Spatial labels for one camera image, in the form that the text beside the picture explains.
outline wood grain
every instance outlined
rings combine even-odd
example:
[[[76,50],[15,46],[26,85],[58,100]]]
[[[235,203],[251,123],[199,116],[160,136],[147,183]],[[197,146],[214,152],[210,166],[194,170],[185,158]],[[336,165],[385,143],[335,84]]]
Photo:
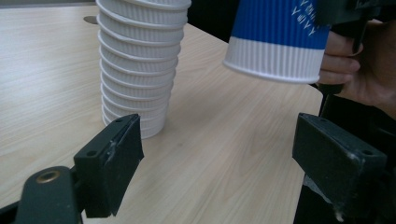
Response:
[[[24,180],[73,155],[105,126],[97,7],[0,13],[0,206]],[[185,27],[164,129],[116,217],[85,223],[292,223],[303,172],[291,158],[299,112],[317,114],[307,85],[236,74],[227,44]]]

